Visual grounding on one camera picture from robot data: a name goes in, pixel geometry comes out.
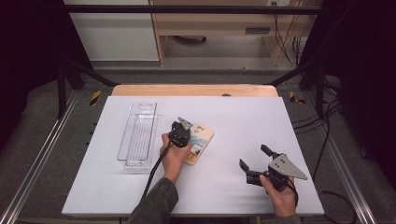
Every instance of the clear plastic container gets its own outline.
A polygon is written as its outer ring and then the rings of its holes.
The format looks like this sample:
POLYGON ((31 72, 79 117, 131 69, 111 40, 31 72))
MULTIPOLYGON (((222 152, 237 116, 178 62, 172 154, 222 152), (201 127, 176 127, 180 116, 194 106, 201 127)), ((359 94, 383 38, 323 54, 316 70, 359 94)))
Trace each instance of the clear plastic container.
POLYGON ((157 103, 132 103, 118 156, 119 161, 125 161, 125 170, 149 172, 157 122, 157 103))

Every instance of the wooden edge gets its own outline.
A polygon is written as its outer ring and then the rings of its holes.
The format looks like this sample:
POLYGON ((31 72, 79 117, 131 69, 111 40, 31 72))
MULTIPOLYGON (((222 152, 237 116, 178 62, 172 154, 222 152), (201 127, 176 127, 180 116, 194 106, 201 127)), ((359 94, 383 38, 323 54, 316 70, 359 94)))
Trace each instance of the wooden edge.
POLYGON ((271 96, 274 86, 267 85, 119 85, 112 96, 271 96))

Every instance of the white tabletop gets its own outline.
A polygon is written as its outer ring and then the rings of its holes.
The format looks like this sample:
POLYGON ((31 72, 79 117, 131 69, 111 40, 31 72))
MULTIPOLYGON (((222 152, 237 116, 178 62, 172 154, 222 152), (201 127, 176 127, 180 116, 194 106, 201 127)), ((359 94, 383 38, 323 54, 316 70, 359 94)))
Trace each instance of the white tabletop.
MULTIPOLYGON (((297 213, 322 215, 311 176, 280 97, 136 97, 110 96, 64 205, 63 214, 74 217, 127 217, 140 201, 149 175, 131 175, 117 160, 132 102, 156 102, 159 121, 152 165, 159 157, 161 133, 170 131, 182 117, 214 130, 198 162, 185 165, 177 190, 174 216, 228 217, 273 214, 270 198, 261 187, 246 183, 239 167, 242 159, 251 170, 266 171, 272 160, 261 144, 286 153, 308 180, 295 179, 299 192, 297 213)), ((151 186, 163 176, 160 166, 151 186)))

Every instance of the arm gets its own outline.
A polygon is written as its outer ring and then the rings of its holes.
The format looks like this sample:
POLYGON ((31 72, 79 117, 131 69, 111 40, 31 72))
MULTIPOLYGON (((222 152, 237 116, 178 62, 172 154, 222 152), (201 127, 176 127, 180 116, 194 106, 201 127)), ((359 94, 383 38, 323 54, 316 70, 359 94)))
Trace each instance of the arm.
MULTIPOLYGON (((167 133, 162 135, 161 152, 169 143, 167 133)), ((134 209, 127 223, 168 223, 172 210, 178 201, 176 182, 183 168, 184 160, 191 149, 171 146, 163 158, 165 174, 148 193, 146 198, 134 209)))
MULTIPOLYGON (((263 175, 260 176, 260 181, 262 182, 262 186, 267 191, 268 195, 271 198, 273 203, 275 215, 277 219, 267 220, 264 223, 267 224, 283 224, 283 223, 292 223, 292 224, 300 224, 301 220, 296 214, 295 208, 295 198, 294 192, 285 188, 281 192, 278 192, 273 184, 263 175)), ((290 182, 294 182, 294 178, 289 178, 290 182)))

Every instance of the gray sleeve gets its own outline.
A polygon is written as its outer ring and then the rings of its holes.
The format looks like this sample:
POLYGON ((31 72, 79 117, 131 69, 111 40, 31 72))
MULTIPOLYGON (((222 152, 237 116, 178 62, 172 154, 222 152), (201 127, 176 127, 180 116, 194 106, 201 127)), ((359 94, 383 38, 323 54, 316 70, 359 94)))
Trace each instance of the gray sleeve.
POLYGON ((171 180, 163 177, 155 184, 146 198, 134 209, 127 223, 168 223, 177 201, 176 186, 171 180))
POLYGON ((295 215, 292 217, 279 217, 271 220, 264 220, 262 223, 265 224, 301 224, 300 218, 295 215))

